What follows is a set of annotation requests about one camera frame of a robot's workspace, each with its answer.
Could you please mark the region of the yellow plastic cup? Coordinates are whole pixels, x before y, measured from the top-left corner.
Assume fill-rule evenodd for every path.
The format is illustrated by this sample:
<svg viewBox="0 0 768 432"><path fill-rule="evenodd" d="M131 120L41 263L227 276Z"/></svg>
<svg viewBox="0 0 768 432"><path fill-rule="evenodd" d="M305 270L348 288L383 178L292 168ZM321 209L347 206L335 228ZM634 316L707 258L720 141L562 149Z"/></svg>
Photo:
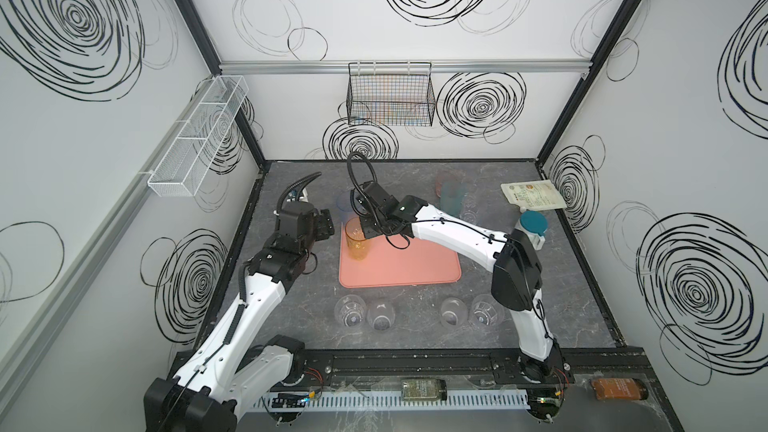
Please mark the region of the yellow plastic cup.
<svg viewBox="0 0 768 432"><path fill-rule="evenodd" d="M365 238L360 218L348 220L344 226L347 255L356 261L364 260L370 251L369 241Z"/></svg>

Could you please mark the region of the pink plastic tray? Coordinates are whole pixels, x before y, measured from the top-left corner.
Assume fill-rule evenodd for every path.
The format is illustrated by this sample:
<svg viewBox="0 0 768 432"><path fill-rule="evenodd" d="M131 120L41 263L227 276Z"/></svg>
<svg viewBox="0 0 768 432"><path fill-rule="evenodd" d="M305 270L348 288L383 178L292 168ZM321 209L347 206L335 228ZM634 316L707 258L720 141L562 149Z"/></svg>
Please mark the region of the pink plastic tray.
<svg viewBox="0 0 768 432"><path fill-rule="evenodd" d="M339 282L347 289L447 284L462 276L458 254L443 246L420 239L388 242L383 236L368 241L368 256L351 259L343 228Z"/></svg>

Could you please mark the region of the teal plastic cup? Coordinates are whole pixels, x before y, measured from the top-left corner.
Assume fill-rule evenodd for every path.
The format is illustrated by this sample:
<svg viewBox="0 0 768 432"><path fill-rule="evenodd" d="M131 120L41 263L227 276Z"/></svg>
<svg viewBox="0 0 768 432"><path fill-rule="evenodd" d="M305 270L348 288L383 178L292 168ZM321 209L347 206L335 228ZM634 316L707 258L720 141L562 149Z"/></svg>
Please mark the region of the teal plastic cup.
<svg viewBox="0 0 768 432"><path fill-rule="evenodd" d="M440 196L440 209L450 216L459 217L465 196L466 191L462 183L446 185Z"/></svg>

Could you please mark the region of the blue plastic cup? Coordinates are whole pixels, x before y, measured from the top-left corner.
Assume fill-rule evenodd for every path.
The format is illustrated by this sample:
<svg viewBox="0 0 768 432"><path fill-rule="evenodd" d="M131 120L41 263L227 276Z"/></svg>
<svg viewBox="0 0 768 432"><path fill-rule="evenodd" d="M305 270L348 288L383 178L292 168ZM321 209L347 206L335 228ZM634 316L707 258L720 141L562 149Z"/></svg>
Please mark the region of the blue plastic cup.
<svg viewBox="0 0 768 432"><path fill-rule="evenodd" d="M340 221L342 224L346 224L349 220L356 216L350 192L345 190L341 192L336 198L336 207L339 212Z"/></svg>

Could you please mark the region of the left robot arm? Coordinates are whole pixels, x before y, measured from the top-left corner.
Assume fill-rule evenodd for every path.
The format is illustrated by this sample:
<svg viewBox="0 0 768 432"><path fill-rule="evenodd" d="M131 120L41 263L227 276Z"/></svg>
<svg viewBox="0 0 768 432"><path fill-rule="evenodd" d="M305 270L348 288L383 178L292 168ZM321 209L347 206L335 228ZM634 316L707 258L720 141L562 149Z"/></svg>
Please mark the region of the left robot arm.
<svg viewBox="0 0 768 432"><path fill-rule="evenodd" d="M281 202L276 227L238 276L238 295L203 344L144 398L149 431L233 431L275 384L302 376L302 342L278 336L243 360L266 319L306 269L314 244L334 234L327 209Z"/></svg>

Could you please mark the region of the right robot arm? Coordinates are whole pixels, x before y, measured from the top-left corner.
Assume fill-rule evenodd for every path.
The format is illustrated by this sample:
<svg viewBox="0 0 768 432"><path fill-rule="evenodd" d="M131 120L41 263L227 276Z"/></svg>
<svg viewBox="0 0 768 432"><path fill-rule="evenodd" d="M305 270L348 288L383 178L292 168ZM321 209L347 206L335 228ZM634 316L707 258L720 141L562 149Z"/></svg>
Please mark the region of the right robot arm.
<svg viewBox="0 0 768 432"><path fill-rule="evenodd" d="M399 236L438 244L491 273L491 296L510 311L519 343L519 368L531 383L542 383L559 366L559 346L546 319L542 264L525 232L493 231L453 217L427 201L387 193L377 182L353 187L349 200L364 236Z"/></svg>

